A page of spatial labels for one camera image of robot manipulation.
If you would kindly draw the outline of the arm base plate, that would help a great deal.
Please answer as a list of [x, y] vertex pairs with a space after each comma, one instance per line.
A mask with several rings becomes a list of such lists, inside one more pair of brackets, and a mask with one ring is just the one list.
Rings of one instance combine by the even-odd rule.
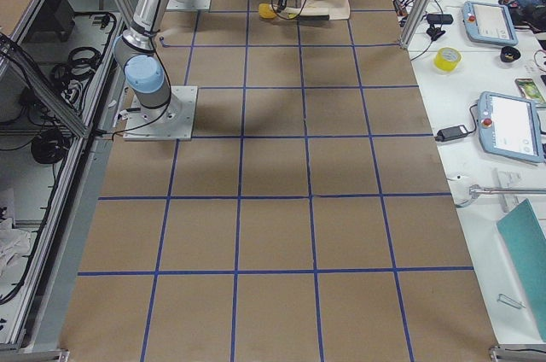
[[123, 138], [127, 141], [189, 141], [197, 98], [196, 86], [175, 85], [171, 88], [169, 105], [152, 110], [144, 108], [134, 95], [131, 108], [137, 108], [137, 111], [127, 114]]

